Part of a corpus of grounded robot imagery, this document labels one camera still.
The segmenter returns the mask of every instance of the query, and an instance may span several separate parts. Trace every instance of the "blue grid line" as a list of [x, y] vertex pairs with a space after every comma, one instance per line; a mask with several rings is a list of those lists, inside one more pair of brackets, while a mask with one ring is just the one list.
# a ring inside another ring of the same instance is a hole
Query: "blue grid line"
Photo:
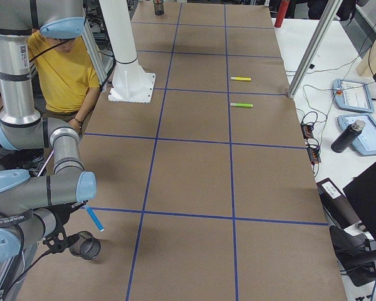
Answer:
[[228, 219], [228, 220], [233, 219], [230, 216], [192, 214], [192, 213], [174, 213], [174, 212], [163, 212], [163, 211], [145, 211], [145, 213], [146, 214], [155, 214], [155, 215], [184, 216], [184, 217], [187, 217], [187, 218], [210, 218], [210, 219]]
[[268, 55], [229, 55], [229, 56], [238, 56], [244, 58], [281, 58], [281, 56], [268, 56]]
[[210, 90], [189, 90], [189, 89], [178, 89], [178, 88], [157, 88], [157, 89], [159, 89], [159, 90], [167, 90], [167, 91], [182, 91], [182, 92], [203, 92], [203, 93], [223, 93], [223, 94], [285, 96], [284, 93], [225, 92], [225, 91], [210, 91]]
[[[171, 51], [164, 50], [137, 50], [137, 52], [149, 52], [149, 53], [172, 53]], [[174, 54], [179, 55], [216, 55], [216, 56], [225, 56], [223, 53], [200, 53], [200, 52], [182, 52], [182, 51], [173, 51]], [[228, 55], [228, 56], [237, 56], [245, 58], [279, 58], [283, 59], [281, 56], [268, 56], [268, 55]]]
[[238, 286], [238, 255], [237, 255], [237, 230], [236, 230], [236, 207], [234, 198], [234, 168], [232, 158], [232, 130], [231, 130], [231, 112], [230, 112], [230, 86], [229, 86], [229, 72], [228, 72], [228, 43], [227, 43], [227, 11], [224, 5], [224, 35], [226, 37], [226, 73], [227, 73], [227, 109], [228, 109], [228, 132], [229, 132], [229, 148], [230, 148], [230, 178], [231, 178], [231, 211], [232, 211], [232, 243], [234, 250], [234, 282], [236, 289], [236, 301], [239, 301], [239, 286]]
[[[179, 14], [178, 14], [177, 26], [175, 27], [175, 34], [174, 34], [174, 41], [173, 41], [173, 48], [172, 48], [173, 51], [174, 51], [174, 47], [175, 47], [175, 40], [177, 38], [178, 22], [180, 21], [181, 10], [182, 10], [182, 4], [180, 4], [180, 11], [179, 11]], [[166, 79], [166, 83], [165, 83], [165, 87], [166, 88], [167, 88], [167, 85], [169, 83], [172, 60], [173, 60], [173, 54], [171, 54], [171, 57], [170, 57], [169, 70], [167, 72], [167, 79]], [[150, 180], [151, 180], [151, 177], [152, 177], [152, 170], [153, 170], [153, 165], [154, 165], [154, 160], [155, 160], [155, 155], [156, 155], [156, 148], [157, 148], [157, 138], [159, 137], [160, 125], [162, 123], [162, 115], [163, 115], [163, 109], [164, 109], [164, 102], [165, 102], [166, 94], [167, 94], [167, 91], [164, 92], [163, 101], [162, 101], [162, 108], [160, 109], [159, 123], [157, 125], [156, 139], [155, 139], [155, 144], [154, 144], [153, 153], [152, 153], [152, 160], [150, 162], [148, 181], [147, 181], [146, 190], [145, 190], [144, 203], [142, 205], [142, 213], [140, 215], [140, 221], [139, 221], [139, 227], [138, 227], [138, 233], [137, 233], [137, 240], [135, 242], [135, 249], [134, 249], [134, 252], [133, 252], [131, 271], [130, 271], [130, 278], [128, 280], [128, 289], [127, 289], [127, 294], [125, 296], [125, 301], [128, 301], [129, 298], [130, 298], [133, 272], [135, 270], [135, 263], [137, 261], [137, 254], [138, 254], [138, 247], [139, 247], [139, 241], [140, 241], [140, 234], [142, 232], [142, 226], [144, 224], [145, 207], [146, 207], [146, 202], [147, 202], [148, 193], [149, 193]]]
[[195, 142], [207, 144], [226, 144], [226, 145], [244, 145], [256, 147], [274, 147], [279, 149], [306, 149], [305, 146], [289, 146], [289, 145], [274, 145], [274, 144], [257, 144], [257, 143], [242, 143], [242, 142], [223, 142], [223, 141], [209, 141], [209, 140], [189, 140], [177, 138], [162, 138], [162, 137], [144, 137], [144, 136], [129, 136], [129, 135], [115, 135], [115, 134], [98, 134], [98, 133], [85, 133], [90, 136], [103, 136], [103, 137], [118, 137], [118, 138], [131, 138], [131, 139], [148, 139], [148, 140], [162, 140], [162, 141], [178, 141], [178, 142]]
[[220, 28], [252, 28], [252, 29], [273, 29], [273, 27], [259, 27], [259, 26], [226, 26], [226, 25], [203, 25], [203, 24], [177, 24], [177, 23], [156, 23], [156, 22], [138, 22], [131, 21], [132, 24], [156, 24], [156, 25], [183, 25], [183, 26], [200, 26], [200, 27], [220, 27]]
[[129, 135], [115, 135], [115, 134], [101, 134], [101, 133], [85, 133], [89, 136], [103, 136], [103, 137], [118, 137], [118, 138], [133, 138], [133, 139], [148, 139], [155, 140], [154, 137], [145, 137], [145, 136], [129, 136]]
[[223, 141], [205, 141], [205, 140], [189, 140], [189, 139], [176, 139], [176, 138], [158, 138], [162, 141], [179, 141], [179, 142], [197, 142], [197, 143], [207, 143], [207, 144], [229, 144], [229, 142]]
[[223, 93], [223, 94], [227, 93], [225, 91], [189, 90], [189, 89], [178, 89], [178, 88], [166, 88], [165, 90], [168, 90], [168, 91], [182, 91], [182, 92]]
[[98, 210], [98, 211], [111, 211], [111, 212], [140, 213], [140, 214], [142, 214], [142, 210], [134, 210], [134, 209], [105, 208], [105, 207], [91, 207], [91, 209]]
[[171, 51], [165, 50], [137, 50], [137, 52], [171, 53]]
[[236, 221], [258, 221], [261, 223], [278, 224], [307, 224], [311, 226], [328, 226], [328, 223], [319, 223], [315, 221], [287, 221], [283, 219], [264, 219], [264, 218], [235, 218]]
[[181, 216], [186, 218], [208, 218], [208, 219], [226, 219], [226, 220], [236, 220], [236, 221], [250, 221], [257, 223], [274, 223], [274, 224], [303, 224], [309, 226], [328, 226], [328, 223], [321, 223], [316, 221], [289, 221], [287, 219], [268, 219], [268, 218], [240, 218], [236, 216], [222, 216], [222, 215], [208, 215], [208, 214], [194, 214], [194, 213], [176, 213], [176, 212], [165, 212], [165, 211], [142, 211], [134, 209], [120, 209], [120, 208], [103, 208], [103, 207], [91, 207], [93, 210], [97, 211], [112, 211], [112, 212], [124, 212], [124, 213], [142, 213], [153, 214], [153, 215], [165, 215], [165, 216]]
[[246, 145], [246, 146], [260, 146], [260, 147], [277, 147], [280, 149], [306, 149], [305, 146], [288, 146], [288, 145], [273, 145], [273, 144], [255, 144], [255, 143], [242, 143], [233, 142], [233, 145]]

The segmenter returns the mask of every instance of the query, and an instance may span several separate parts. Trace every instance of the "table surface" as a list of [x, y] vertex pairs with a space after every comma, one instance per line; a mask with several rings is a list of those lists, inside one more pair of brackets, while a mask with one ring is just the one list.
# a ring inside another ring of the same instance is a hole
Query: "table surface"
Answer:
[[268, 9], [142, 2], [132, 28], [152, 101], [100, 97], [81, 157], [105, 231], [66, 225], [102, 252], [48, 256], [18, 300], [345, 300]]
[[[292, 80], [292, 75], [294, 74], [290, 71], [297, 69], [317, 24], [318, 21], [313, 20], [285, 19], [281, 28], [275, 28], [289, 81]], [[313, 109], [307, 104], [303, 90], [305, 90], [309, 104], [313, 108], [324, 113], [327, 113], [329, 108], [331, 108], [324, 130], [323, 124], [316, 124], [313, 132], [319, 141], [322, 141], [321, 136], [323, 133], [321, 164], [316, 181], [321, 181], [329, 177], [340, 189], [371, 166], [376, 161], [376, 156], [361, 156], [352, 148], [347, 148], [341, 154], [337, 154], [331, 150], [330, 146], [332, 142], [341, 132], [337, 124], [337, 116], [355, 114], [355, 112], [340, 110], [335, 104], [332, 105], [331, 91], [320, 91], [307, 85], [319, 89], [331, 89], [332, 83], [336, 78], [356, 80], [371, 83], [368, 87], [372, 98], [376, 98], [376, 83], [374, 83], [373, 78], [360, 77], [356, 72], [356, 67], [360, 60], [361, 58], [358, 57], [357, 51], [351, 44], [340, 22], [333, 21], [312, 61], [315, 67], [313, 70], [309, 70], [309, 73], [316, 70], [336, 69], [352, 61], [354, 61], [354, 64], [349, 64], [338, 70], [307, 74], [294, 97], [296, 107], [302, 109], [305, 113]], [[373, 102], [373, 105], [375, 112], [372, 116], [376, 120], [376, 101]], [[302, 119], [302, 115], [302, 113], [298, 113], [300, 120]], [[315, 115], [313, 114], [308, 121], [313, 121], [314, 118]], [[324, 121], [324, 116], [321, 114], [319, 114], [319, 121]], [[353, 235], [359, 234], [354, 226], [347, 229], [347, 231]], [[343, 277], [343, 282], [348, 301], [354, 301], [355, 298], [370, 295], [373, 288], [373, 283], [368, 283], [362, 287], [355, 287], [347, 276]]]

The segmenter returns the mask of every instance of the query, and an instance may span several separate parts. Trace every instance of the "white pole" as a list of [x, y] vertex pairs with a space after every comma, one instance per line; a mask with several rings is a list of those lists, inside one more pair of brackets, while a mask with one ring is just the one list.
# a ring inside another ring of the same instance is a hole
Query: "white pole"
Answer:
[[108, 99], [124, 102], [150, 102], [155, 74], [139, 65], [126, 0], [100, 0], [103, 17], [117, 61], [113, 87]]

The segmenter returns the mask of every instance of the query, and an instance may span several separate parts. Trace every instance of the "mesh cup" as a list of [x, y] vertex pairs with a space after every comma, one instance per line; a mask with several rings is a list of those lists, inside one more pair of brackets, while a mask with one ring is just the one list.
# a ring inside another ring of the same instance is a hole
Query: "mesh cup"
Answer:
[[77, 235], [79, 239], [70, 246], [70, 253], [86, 260], [95, 259], [100, 252], [100, 241], [93, 237], [92, 233], [88, 231], [78, 232]]

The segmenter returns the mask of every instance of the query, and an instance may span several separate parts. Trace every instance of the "blue joint cap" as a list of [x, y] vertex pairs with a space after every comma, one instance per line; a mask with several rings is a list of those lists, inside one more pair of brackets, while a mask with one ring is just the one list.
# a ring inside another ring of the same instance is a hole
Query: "blue joint cap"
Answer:
[[0, 144], [5, 149], [9, 151], [19, 151], [15, 146], [13, 146], [10, 141], [8, 141], [7, 137], [4, 135], [3, 130], [1, 129], [1, 123], [0, 123]]
[[26, 169], [0, 171], [0, 193], [27, 181], [31, 176]]
[[19, 253], [21, 242], [10, 231], [0, 228], [0, 263]]
[[83, 171], [76, 185], [76, 201], [89, 201], [96, 196], [96, 177], [91, 171]]
[[74, 39], [83, 34], [82, 17], [60, 19], [43, 25], [40, 32], [43, 36], [53, 39]]

